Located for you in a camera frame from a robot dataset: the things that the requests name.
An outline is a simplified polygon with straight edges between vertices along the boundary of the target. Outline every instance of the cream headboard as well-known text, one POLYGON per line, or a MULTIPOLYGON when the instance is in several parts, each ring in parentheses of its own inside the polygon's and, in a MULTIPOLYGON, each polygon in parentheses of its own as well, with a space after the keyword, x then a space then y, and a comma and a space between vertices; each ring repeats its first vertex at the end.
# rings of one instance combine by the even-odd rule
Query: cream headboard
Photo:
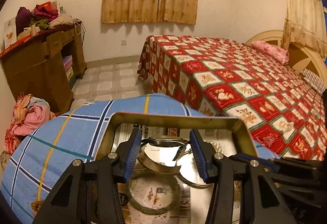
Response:
MULTIPOLYGON (((255 40, 262 40, 264 42, 280 46, 282 37, 282 30, 269 30, 252 37, 246 42, 246 44, 250 45, 251 42, 255 40)), ((320 79, 324 81, 325 85, 327 85, 327 68, 320 55, 316 51, 308 47, 292 43, 289 46, 288 53, 288 65, 292 67, 296 72, 299 73, 306 68, 317 74, 320 79)))

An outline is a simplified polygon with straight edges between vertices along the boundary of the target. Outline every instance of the wooden cabinet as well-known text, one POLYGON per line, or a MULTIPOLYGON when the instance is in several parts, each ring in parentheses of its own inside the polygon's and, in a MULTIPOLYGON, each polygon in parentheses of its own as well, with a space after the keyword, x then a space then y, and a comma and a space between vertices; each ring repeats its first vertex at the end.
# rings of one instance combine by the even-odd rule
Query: wooden cabinet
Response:
POLYGON ((39 35, 1 57, 15 98, 21 92, 45 99, 51 111, 65 113, 73 101, 62 55, 72 55, 73 71, 82 78, 84 61, 80 26, 61 26, 39 35))

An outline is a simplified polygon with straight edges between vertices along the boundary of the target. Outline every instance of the blue checkered fabric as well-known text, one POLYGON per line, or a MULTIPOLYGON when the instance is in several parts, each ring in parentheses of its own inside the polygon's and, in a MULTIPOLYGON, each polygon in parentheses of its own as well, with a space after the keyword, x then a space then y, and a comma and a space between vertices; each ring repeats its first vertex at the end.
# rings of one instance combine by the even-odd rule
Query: blue checkered fabric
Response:
MULTIPOLYGON (((28 135, 14 152, 4 171, 1 192, 23 224, 34 218, 31 203, 36 200, 42 168, 49 150, 53 153, 47 164, 41 189, 44 200, 68 165, 75 159, 94 159, 107 123, 115 112, 143 113, 146 96, 115 101, 88 103, 69 118, 57 144, 52 143, 70 112, 58 116, 28 135)), ((162 94, 151 94, 149 114, 204 116, 162 94)), ((278 157, 255 142, 263 158, 278 157)))

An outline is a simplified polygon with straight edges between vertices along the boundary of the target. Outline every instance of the green cloth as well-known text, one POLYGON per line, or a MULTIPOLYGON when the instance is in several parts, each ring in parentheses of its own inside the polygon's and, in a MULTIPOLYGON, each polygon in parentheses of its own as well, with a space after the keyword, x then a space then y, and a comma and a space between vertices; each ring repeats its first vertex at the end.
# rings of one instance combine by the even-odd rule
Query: green cloth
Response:
POLYGON ((32 18, 31 22, 29 23, 29 26, 31 27, 32 25, 35 25, 36 27, 39 27, 40 29, 48 29, 50 22, 46 19, 40 19, 40 20, 35 20, 32 18))

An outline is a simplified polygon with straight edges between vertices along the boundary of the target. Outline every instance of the red patterned bedspread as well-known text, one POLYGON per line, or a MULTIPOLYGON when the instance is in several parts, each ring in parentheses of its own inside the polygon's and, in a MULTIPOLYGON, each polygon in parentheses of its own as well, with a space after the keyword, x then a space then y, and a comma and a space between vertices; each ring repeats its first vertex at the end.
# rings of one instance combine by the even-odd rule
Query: red patterned bedspread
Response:
POLYGON ((141 79, 148 74, 153 92, 206 115, 239 117, 255 140, 281 156, 323 158, 321 96, 268 55, 220 38, 150 36, 138 70, 141 79))

